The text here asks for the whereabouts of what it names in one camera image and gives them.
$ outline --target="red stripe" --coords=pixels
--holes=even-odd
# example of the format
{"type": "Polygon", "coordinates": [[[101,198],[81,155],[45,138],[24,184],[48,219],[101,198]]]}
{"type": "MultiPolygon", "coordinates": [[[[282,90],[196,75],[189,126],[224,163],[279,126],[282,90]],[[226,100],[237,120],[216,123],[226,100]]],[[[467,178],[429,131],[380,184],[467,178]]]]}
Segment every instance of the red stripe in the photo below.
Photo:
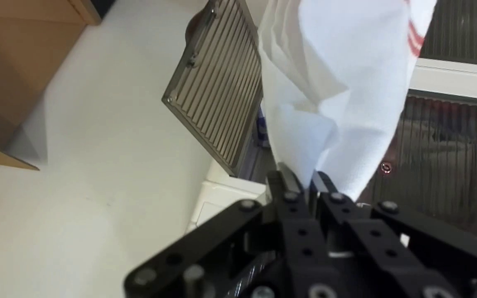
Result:
{"type": "Polygon", "coordinates": [[[416,59],[419,59],[421,49],[413,42],[411,37],[408,37],[408,45],[409,45],[411,54],[413,54],[416,59]]]}
{"type": "Polygon", "coordinates": [[[411,32],[413,37],[416,39],[416,44],[418,44],[419,47],[423,47],[424,37],[419,35],[419,32],[416,30],[416,25],[414,25],[413,20],[409,20],[409,32],[411,32]]]}

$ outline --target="metal grate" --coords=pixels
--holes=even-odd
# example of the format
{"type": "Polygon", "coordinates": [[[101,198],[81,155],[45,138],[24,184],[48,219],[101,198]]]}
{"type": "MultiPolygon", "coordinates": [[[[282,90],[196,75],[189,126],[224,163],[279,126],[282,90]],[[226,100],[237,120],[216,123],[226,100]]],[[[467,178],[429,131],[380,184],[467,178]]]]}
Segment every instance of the metal grate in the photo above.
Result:
{"type": "Polygon", "coordinates": [[[477,0],[439,0],[421,57],[477,65],[477,0]]]}
{"type": "Polygon", "coordinates": [[[255,30],[240,0],[209,2],[199,17],[164,103],[239,176],[262,97],[255,30]]]}
{"type": "Polygon", "coordinates": [[[361,201],[398,201],[477,234],[477,102],[413,92],[361,201]]]}

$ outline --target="white cloth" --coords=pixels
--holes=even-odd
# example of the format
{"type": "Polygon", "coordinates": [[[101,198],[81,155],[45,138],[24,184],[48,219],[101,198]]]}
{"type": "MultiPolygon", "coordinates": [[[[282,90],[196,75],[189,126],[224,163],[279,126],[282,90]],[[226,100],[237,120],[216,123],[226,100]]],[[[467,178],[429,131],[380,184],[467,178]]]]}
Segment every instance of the white cloth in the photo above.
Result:
{"type": "Polygon", "coordinates": [[[393,136],[436,0],[269,0],[259,27],[270,145],[353,199],[393,136]]]}

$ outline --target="screw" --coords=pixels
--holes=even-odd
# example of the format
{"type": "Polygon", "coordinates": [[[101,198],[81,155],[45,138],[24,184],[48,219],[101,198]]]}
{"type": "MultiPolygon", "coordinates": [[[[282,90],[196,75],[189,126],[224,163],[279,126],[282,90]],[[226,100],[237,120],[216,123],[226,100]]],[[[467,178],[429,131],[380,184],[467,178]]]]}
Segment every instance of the screw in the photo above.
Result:
{"type": "Polygon", "coordinates": [[[252,292],[252,298],[275,298],[275,294],[270,287],[257,287],[252,292]]]}
{"type": "Polygon", "coordinates": [[[441,287],[424,287],[423,289],[424,298],[454,298],[451,292],[441,289],[441,287]]]}
{"type": "Polygon", "coordinates": [[[285,186],[285,201],[297,201],[302,196],[302,188],[300,183],[297,181],[297,178],[293,176],[293,173],[285,166],[285,165],[279,165],[282,179],[284,179],[284,186],[285,186]]]}
{"type": "Polygon", "coordinates": [[[222,14],[222,11],[219,7],[212,7],[211,9],[211,16],[214,16],[216,19],[222,14]]]}
{"type": "Polygon", "coordinates": [[[153,269],[143,269],[133,279],[134,287],[146,287],[158,279],[158,274],[153,269]]]}
{"type": "Polygon", "coordinates": [[[204,275],[206,275],[206,270],[201,266],[192,266],[184,272],[187,298],[204,297],[204,292],[206,292],[204,275]]]}
{"type": "Polygon", "coordinates": [[[240,203],[242,211],[252,211],[255,208],[254,201],[242,201],[240,203]]]}
{"type": "Polygon", "coordinates": [[[388,214],[398,214],[399,213],[399,206],[396,203],[393,203],[393,201],[381,203],[381,208],[388,214]]]}
{"type": "Polygon", "coordinates": [[[474,297],[477,297],[477,279],[469,280],[469,289],[474,297]]]}
{"type": "Polygon", "coordinates": [[[166,97],[166,102],[168,103],[174,103],[178,100],[178,92],[173,90],[168,97],[166,97]]]}
{"type": "Polygon", "coordinates": [[[393,165],[391,165],[391,163],[383,163],[383,165],[381,165],[381,171],[383,171],[385,176],[391,176],[391,173],[393,173],[393,165]]]}
{"type": "Polygon", "coordinates": [[[308,298],[337,298],[337,292],[328,285],[313,285],[308,290],[308,298]]]}
{"type": "Polygon", "coordinates": [[[332,201],[335,201],[338,204],[342,204],[345,201],[345,196],[340,193],[332,193],[330,198],[332,198],[332,201]]]}
{"type": "Polygon", "coordinates": [[[197,67],[197,57],[192,55],[189,60],[187,60],[187,67],[189,68],[196,68],[197,67]]]}

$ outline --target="white floor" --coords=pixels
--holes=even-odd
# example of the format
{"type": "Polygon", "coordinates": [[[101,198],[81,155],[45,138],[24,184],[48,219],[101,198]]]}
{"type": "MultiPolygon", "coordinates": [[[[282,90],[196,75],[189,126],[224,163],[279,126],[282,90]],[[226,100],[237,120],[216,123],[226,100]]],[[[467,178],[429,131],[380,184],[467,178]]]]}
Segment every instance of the white floor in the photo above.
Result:
{"type": "Polygon", "coordinates": [[[0,298],[120,298],[183,236],[211,158],[161,105],[204,0],[118,0],[88,29],[0,168],[0,298]]]}

